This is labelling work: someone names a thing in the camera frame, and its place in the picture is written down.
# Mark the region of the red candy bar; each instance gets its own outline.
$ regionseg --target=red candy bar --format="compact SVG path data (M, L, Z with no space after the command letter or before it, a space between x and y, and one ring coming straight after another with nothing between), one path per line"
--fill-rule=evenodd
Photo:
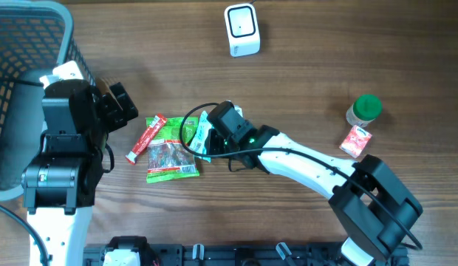
M370 138L372 138L372 134L363 130L361 127L354 126L339 148L350 156L357 158L369 142Z
M132 151L126 155L126 159L130 164L135 165L137 156L147 148L150 141L167 121L168 120L162 114L155 115L152 124L143 132L140 139L135 143L134 148L132 148Z

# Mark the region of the green bottle cap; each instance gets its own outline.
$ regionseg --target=green bottle cap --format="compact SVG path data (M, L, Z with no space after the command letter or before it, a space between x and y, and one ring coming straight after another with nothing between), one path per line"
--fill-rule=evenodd
M382 112L382 102L375 95L362 95L355 101L353 109L356 117L370 121Z

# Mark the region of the plastic container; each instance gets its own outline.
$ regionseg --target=plastic container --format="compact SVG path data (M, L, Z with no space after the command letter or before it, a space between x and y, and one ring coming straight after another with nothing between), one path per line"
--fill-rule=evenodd
M73 41L73 19L51 1L0 1L0 78L39 82L75 60L94 78ZM0 200L22 195L22 171L38 153L44 89L0 81Z
M352 126L366 127L382 112L382 102L375 95L362 95L350 106L346 119Z

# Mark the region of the laundry basket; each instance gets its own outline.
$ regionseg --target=laundry basket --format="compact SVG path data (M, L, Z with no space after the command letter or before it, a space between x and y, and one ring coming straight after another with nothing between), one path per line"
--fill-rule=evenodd
M0 1L0 200L22 195L22 172L38 153L44 88L31 83L74 60L94 84L72 34L61 4Z

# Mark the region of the wooden table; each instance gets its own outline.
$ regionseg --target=wooden table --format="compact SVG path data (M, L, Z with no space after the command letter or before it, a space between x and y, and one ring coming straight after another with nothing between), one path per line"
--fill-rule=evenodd
M184 115L230 99L259 126L348 158L338 146L356 97L383 114L366 153L383 159L423 204L412 265L458 265L458 2L256 2L262 48L232 58L223 19L232 2L76 4L75 39L97 77L121 81L140 111L112 133L116 167L96 193L88 243L147 236L153 243L342 241L327 201L258 170L199 163L201 177L146 184L147 156L124 155L145 117ZM21 199L5 204L25 216ZM28 235L0 214L0 265L27 265Z

